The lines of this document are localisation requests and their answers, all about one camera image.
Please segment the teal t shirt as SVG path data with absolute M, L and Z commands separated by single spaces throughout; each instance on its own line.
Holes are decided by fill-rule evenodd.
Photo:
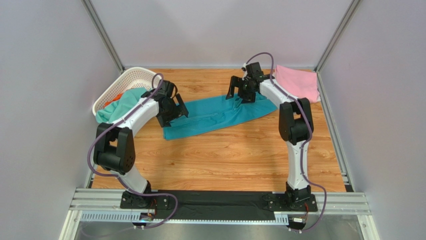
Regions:
M 277 110 L 265 96 L 257 93 L 254 103 L 243 103 L 235 96 L 225 95 L 189 101 L 188 116 L 179 117 L 163 128 L 167 141 L 197 136 L 262 118 Z

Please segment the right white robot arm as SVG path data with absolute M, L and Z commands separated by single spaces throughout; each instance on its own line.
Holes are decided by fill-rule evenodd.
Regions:
M 258 62 L 244 64 L 242 77 L 232 76 L 226 99 L 235 94 L 242 103 L 254 103 L 257 94 L 269 99 L 279 110 L 278 130 L 288 150 L 288 178 L 285 193 L 290 202 L 307 200 L 311 187 L 304 172 L 307 148 L 313 134 L 310 101 L 285 91 L 271 74 L 265 74 Z

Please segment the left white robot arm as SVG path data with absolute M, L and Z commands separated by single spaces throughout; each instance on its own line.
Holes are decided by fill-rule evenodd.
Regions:
M 177 86 L 161 79 L 123 117 L 98 125 L 96 139 L 89 149 L 90 159 L 106 171 L 105 177 L 117 178 L 127 192 L 141 198 L 152 197 L 151 184 L 135 167 L 134 137 L 152 118 L 157 118 L 162 128 L 168 128 L 173 120 L 188 115 Z

